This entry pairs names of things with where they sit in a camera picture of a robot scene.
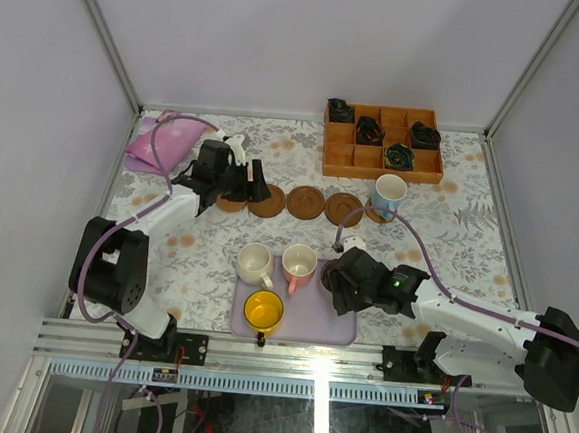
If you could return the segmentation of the grey purple ceramic mug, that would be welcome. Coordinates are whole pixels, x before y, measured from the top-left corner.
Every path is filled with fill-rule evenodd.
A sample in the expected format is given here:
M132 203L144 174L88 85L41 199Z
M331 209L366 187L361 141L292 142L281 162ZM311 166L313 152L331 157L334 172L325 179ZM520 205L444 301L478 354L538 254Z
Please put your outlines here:
M330 289L330 284L329 284L329 274L328 274L328 269L329 269L329 265L330 263L325 263L323 265L323 268L321 269L321 284L322 286L325 288L325 290L329 290Z

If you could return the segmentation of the yellow ceramic mug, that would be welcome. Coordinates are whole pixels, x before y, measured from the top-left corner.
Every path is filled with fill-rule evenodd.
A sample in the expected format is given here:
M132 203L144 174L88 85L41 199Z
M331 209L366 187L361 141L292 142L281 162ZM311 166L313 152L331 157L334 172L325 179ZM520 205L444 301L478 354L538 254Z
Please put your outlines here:
M249 295L243 305L248 326L261 339L272 336L284 318L284 302L270 290L259 290Z

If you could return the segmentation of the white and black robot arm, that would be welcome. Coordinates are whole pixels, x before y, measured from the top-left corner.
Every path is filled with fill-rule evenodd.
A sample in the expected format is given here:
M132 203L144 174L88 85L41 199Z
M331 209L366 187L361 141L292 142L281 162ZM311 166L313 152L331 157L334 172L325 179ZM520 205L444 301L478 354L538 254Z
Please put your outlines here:
M200 216L217 199L261 202L271 197L262 161L245 158L230 141L208 139L184 172L168 180L167 191L143 210L121 221L99 216L89 220L69 277L70 291L105 306L135 333L156 361L171 359L178 349L173 316L146 290L149 249L172 228Z
M577 406L579 330L562 310L537 314L456 296L423 270L390 269L357 247L325 264L321 282L338 315L375 307L432 326L414 353L386 351L381 367L388 380L522 386L550 408Z

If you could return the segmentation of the light bamboo coaster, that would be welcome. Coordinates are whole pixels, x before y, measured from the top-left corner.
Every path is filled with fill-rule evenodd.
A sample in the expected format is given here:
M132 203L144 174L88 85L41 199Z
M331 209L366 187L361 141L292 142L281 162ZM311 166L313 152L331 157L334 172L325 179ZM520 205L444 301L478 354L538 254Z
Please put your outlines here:
M384 211L376 210L373 207L371 199L366 201L366 216L378 224L386 224L392 222L395 218L392 213L385 213Z
M216 206L226 213L236 213L246 207L246 201L227 200L225 197L218 197Z

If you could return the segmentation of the white ceramic mug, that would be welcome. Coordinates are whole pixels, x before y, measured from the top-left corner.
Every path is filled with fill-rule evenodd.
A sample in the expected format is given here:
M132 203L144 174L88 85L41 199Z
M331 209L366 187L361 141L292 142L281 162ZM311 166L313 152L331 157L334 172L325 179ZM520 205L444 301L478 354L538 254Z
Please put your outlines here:
M273 290L272 275L274 258L271 250L262 243L249 243L238 253L236 273L240 280L252 286L260 286L265 290Z

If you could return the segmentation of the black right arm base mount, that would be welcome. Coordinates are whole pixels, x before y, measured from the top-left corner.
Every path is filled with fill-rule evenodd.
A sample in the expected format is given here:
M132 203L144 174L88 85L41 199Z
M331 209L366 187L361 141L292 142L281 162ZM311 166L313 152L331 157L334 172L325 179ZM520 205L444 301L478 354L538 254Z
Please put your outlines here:
M456 337L430 331L415 350L384 345L382 360L375 369L390 382L443 386L449 381L456 385L463 375L449 369L445 371L446 366L439 363L439 357L447 356L456 346L458 351L464 347Z

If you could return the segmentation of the light blue ceramic mug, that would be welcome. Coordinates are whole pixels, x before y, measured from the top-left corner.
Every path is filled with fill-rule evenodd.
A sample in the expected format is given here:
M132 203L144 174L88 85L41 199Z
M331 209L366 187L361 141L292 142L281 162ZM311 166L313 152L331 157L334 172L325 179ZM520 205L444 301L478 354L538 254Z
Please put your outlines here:
M407 185L401 177L393 174L380 176L375 181L371 196L374 209L393 215L405 199L407 191Z

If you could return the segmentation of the dark wooden grooved coaster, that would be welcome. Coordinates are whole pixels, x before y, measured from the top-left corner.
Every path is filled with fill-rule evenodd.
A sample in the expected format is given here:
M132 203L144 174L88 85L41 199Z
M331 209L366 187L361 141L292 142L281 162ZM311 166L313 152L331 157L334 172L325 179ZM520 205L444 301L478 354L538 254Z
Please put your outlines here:
M280 214L286 204L286 196L282 189L274 184L268 184L267 187L271 195L269 199L256 203L247 203L248 209L252 214L264 219Z
M285 204L289 213L295 218L312 220L323 212L325 198L315 187L302 185L287 194Z
M353 211L363 207L362 202L350 193L335 193L324 205L326 218L333 225L339 225Z

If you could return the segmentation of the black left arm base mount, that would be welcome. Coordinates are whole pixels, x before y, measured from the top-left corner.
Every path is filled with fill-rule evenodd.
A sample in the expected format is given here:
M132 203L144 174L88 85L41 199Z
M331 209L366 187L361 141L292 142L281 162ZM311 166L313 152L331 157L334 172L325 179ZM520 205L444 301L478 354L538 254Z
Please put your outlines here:
M158 364L203 366L208 353L208 335L180 332L177 320L170 314L169 323L159 339L138 335L138 342L129 359Z

